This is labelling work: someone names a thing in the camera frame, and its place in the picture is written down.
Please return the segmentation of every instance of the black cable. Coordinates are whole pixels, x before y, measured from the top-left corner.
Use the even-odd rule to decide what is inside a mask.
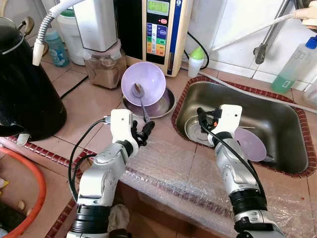
[[[207,57],[207,62],[206,62],[206,64],[205,64],[205,66],[202,67],[202,68],[200,68],[200,69],[207,68],[207,66],[208,66],[208,64],[209,64],[209,55],[208,55],[208,53],[207,53],[205,47],[203,47],[203,45],[202,45],[192,34],[190,34],[189,31],[187,32],[187,34],[188,34],[194,41],[196,41],[196,43],[203,49],[203,51],[205,52],[205,55],[206,55],[206,57]]]
[[[76,180],[76,172],[78,171],[80,165],[85,161],[85,159],[89,158],[89,157],[94,157],[96,156],[96,154],[91,154],[91,155],[85,155],[82,158],[79,159],[79,161],[76,163],[75,165],[75,169],[73,172],[73,177],[71,180],[72,186],[75,187],[75,180]]]
[[[185,55],[186,55],[187,59],[189,60],[189,56],[188,56],[188,54],[187,54],[186,50],[184,50],[184,53],[185,53]]]
[[[105,122],[105,119],[100,119],[98,121],[96,121],[95,123],[93,123],[88,130],[83,134],[83,136],[79,139],[79,141],[76,143],[73,151],[71,152],[70,158],[69,158],[69,164],[68,164],[68,185],[69,185],[69,189],[71,191],[71,195],[73,196],[74,200],[77,201],[77,197],[78,194],[76,192],[76,188],[72,185],[72,177],[71,177],[71,166],[73,164],[73,158],[74,158],[74,154],[75,151],[77,149],[77,147],[79,146],[79,144],[83,141],[83,139],[86,137],[86,135],[95,127],[95,125],[97,125],[100,122]]]
[[[74,91],[75,88],[77,88],[80,84],[82,84],[86,79],[88,78],[88,75],[86,77],[84,77],[82,80],[79,81],[79,83],[77,83],[74,87],[72,87],[71,89],[69,89],[66,93],[64,93],[63,95],[61,95],[61,99],[63,99],[64,97],[66,97],[69,93],[71,93],[72,91]]]
[[[248,169],[248,171],[252,174],[252,176],[254,177],[254,179],[256,180],[257,184],[259,185],[259,189],[261,192],[262,197],[265,199],[265,203],[267,203],[266,201],[266,196],[265,196],[265,192],[262,186],[262,183],[257,175],[257,172],[255,171],[253,165],[249,165],[247,162],[245,162],[244,159],[241,158],[241,156],[234,150],[231,148],[230,145],[228,145],[224,140],[222,140],[221,138],[219,138],[216,134],[214,134],[213,132],[211,132],[207,127],[205,127],[205,125],[203,123],[201,123],[201,121],[199,122],[199,124],[201,125],[201,127],[210,135],[212,135],[214,138],[216,138],[224,147],[226,147],[230,152],[233,153],[234,156],[236,156],[238,158],[238,160]]]

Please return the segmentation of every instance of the digital display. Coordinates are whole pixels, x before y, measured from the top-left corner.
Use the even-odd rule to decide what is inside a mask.
[[[148,12],[168,16],[169,2],[148,0]]]

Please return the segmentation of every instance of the black kettle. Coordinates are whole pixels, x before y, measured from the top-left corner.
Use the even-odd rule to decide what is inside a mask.
[[[32,65],[24,37],[33,26],[31,17],[18,28],[0,17],[0,136],[20,134],[23,143],[54,135],[66,121],[66,109],[42,66]]]

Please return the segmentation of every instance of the stainless steel sink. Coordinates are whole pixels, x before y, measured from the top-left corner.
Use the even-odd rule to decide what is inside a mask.
[[[186,137],[185,122],[197,115],[196,109],[205,111],[221,104],[242,106],[241,126],[252,126],[249,131],[265,144],[273,160],[261,162],[278,171],[297,174],[308,166],[303,134],[297,113],[289,106],[257,99],[211,82],[191,84],[176,118],[176,127]]]

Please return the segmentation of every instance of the countertop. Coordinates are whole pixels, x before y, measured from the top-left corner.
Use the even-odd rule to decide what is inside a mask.
[[[51,64],[49,56],[43,58],[42,66],[59,95],[87,75],[85,67],[73,63],[66,68],[57,68]],[[269,84],[265,82],[209,68],[204,71],[222,80],[270,91]],[[184,70],[180,70],[175,78],[166,78],[166,85],[174,93],[176,100],[180,98],[189,79]],[[301,91],[291,90],[284,96],[298,104],[311,107],[303,102],[302,94]],[[124,108],[121,99],[120,87],[109,90],[92,85],[86,80],[63,99],[67,110],[64,127],[55,136],[32,144],[55,155],[69,158],[74,144],[93,122],[110,115],[112,109]],[[122,181],[209,229],[228,237],[235,237],[232,220],[222,216],[228,215],[230,203],[222,186],[220,172],[215,165],[213,150],[184,140],[173,128],[171,115],[172,113],[169,113],[155,120],[156,126],[148,145],[141,147],[139,154],[129,160],[128,170]],[[306,112],[306,116],[317,151],[317,115]],[[5,138],[0,138],[0,143],[66,176],[66,167],[59,165],[65,164],[65,161],[44,160],[32,155],[32,152],[18,148]],[[110,127],[96,126],[83,140],[75,157],[84,149],[100,152],[110,143]],[[268,209],[289,237],[317,236],[317,173],[308,178],[291,178],[263,167],[255,168],[267,195]],[[212,207],[211,204],[217,204],[223,210],[219,212],[219,209]]]

